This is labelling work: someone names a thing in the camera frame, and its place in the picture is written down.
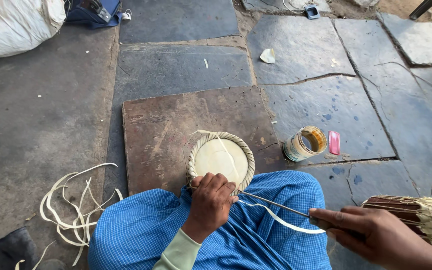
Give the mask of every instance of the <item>white sack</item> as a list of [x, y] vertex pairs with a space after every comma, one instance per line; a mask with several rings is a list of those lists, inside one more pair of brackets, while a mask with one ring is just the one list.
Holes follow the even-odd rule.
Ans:
[[37, 47], [65, 18], [63, 0], [0, 0], [0, 57]]

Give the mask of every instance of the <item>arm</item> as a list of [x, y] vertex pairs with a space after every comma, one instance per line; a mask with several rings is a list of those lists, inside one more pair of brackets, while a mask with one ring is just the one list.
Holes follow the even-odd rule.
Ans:
[[340, 212], [309, 209], [309, 214], [366, 236], [358, 240], [339, 229], [326, 234], [343, 247], [388, 270], [432, 270], [432, 245], [386, 210], [346, 206]]
[[153, 270], [190, 270], [203, 241], [228, 221], [230, 207], [237, 196], [230, 196], [236, 188], [220, 173], [195, 177], [191, 209], [186, 222], [153, 266]]

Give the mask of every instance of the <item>hand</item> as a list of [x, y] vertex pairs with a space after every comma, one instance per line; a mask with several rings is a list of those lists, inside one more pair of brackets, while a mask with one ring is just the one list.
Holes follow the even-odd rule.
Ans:
[[235, 182], [228, 182], [220, 173], [208, 172], [191, 181], [193, 189], [189, 216], [181, 230], [192, 240], [203, 243], [210, 234], [228, 221], [230, 207], [238, 196], [230, 196], [236, 188]]
[[386, 210], [345, 206], [341, 212], [309, 209], [309, 214], [337, 227], [366, 236], [362, 242], [339, 229], [328, 229], [329, 237], [371, 263], [388, 270], [432, 270], [432, 245]]

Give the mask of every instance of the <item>tin can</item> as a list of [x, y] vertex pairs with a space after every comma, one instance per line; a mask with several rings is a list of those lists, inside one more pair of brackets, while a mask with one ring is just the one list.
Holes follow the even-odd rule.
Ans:
[[285, 155], [294, 162], [300, 162], [326, 150], [327, 138], [321, 129], [315, 126], [301, 128], [283, 143]]

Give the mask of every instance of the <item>metal pole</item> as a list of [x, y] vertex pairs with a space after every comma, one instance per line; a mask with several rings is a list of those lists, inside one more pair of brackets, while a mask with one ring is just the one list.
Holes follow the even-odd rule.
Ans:
[[293, 209], [291, 209], [291, 208], [289, 208], [289, 207], [286, 207], [286, 206], [284, 206], [284, 205], [280, 205], [279, 203], [275, 203], [275, 202], [272, 202], [272, 201], [270, 201], [270, 200], [266, 200], [265, 198], [261, 198], [261, 197], [258, 197], [258, 196], [256, 196], [256, 195], [253, 195], [253, 194], [250, 194], [250, 193], [244, 192], [244, 191], [238, 191], [238, 192], [239, 192], [239, 193], [243, 193], [243, 194], [245, 194], [245, 195], [249, 195], [249, 196], [254, 197], [254, 198], [256, 198], [256, 199], [260, 199], [261, 201], [265, 201], [265, 202], [270, 203], [270, 204], [272, 204], [272, 205], [279, 206], [279, 207], [281, 207], [281, 208], [284, 208], [284, 209], [286, 209], [286, 210], [288, 210], [288, 211], [291, 211], [291, 212], [296, 213], [296, 214], [298, 214], [298, 215], [301, 215], [301, 216], [303, 216], [303, 217], [309, 218], [309, 215], [303, 214], [302, 212], [298, 212], [298, 211], [293, 210]]
[[421, 3], [411, 14], [409, 15], [409, 18], [411, 20], [416, 20], [421, 15], [423, 15], [426, 11], [428, 11], [432, 7], [432, 0], [424, 0], [423, 3]]

